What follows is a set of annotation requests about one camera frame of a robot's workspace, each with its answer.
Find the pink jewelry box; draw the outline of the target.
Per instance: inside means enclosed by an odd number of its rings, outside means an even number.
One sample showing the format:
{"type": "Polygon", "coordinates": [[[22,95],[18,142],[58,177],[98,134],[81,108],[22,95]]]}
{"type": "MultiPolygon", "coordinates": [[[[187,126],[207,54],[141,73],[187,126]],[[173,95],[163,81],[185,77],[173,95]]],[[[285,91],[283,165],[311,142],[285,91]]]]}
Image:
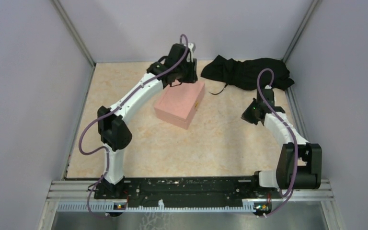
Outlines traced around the pink jewelry box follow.
{"type": "Polygon", "coordinates": [[[154,105],[156,117],[174,126],[188,129],[205,95],[205,83],[167,86],[154,105]]]}

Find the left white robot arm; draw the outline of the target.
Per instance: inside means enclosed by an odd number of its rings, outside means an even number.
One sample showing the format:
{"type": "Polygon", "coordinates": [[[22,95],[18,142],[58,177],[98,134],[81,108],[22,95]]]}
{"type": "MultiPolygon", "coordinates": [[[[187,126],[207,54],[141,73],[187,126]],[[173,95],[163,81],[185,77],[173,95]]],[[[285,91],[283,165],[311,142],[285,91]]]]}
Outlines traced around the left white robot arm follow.
{"type": "Polygon", "coordinates": [[[128,123],[149,99],[175,81],[179,84],[196,83],[195,47],[194,43],[173,44],[169,54],[152,63],[122,99],[109,108],[101,106],[98,109],[98,133],[105,148],[105,172],[101,185],[112,198],[121,197],[125,191],[122,183],[124,149],[132,140],[128,123]]]}

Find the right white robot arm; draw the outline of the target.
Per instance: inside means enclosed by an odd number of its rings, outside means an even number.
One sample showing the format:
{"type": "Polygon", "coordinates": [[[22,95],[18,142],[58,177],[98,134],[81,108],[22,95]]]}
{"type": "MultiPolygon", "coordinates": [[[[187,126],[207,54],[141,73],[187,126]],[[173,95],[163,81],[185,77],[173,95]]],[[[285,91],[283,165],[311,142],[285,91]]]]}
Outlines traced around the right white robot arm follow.
{"type": "Polygon", "coordinates": [[[272,89],[260,89],[241,118],[251,124],[262,124],[281,148],[277,167],[257,171],[251,193],[264,197],[270,188],[282,190],[318,189],[322,177],[322,149],[302,137],[288,120],[285,110],[275,106],[272,89]]]}

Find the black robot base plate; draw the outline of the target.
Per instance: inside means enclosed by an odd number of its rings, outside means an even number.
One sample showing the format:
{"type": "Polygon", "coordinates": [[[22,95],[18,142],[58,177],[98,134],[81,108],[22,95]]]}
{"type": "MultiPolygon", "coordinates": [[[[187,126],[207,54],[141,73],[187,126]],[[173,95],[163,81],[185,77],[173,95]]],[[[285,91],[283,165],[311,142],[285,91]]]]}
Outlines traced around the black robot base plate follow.
{"type": "Polygon", "coordinates": [[[123,199],[133,208],[240,207],[248,198],[279,198],[274,188],[263,188],[257,176],[137,177],[123,178],[116,185],[102,180],[94,189],[95,199],[123,199]]]}

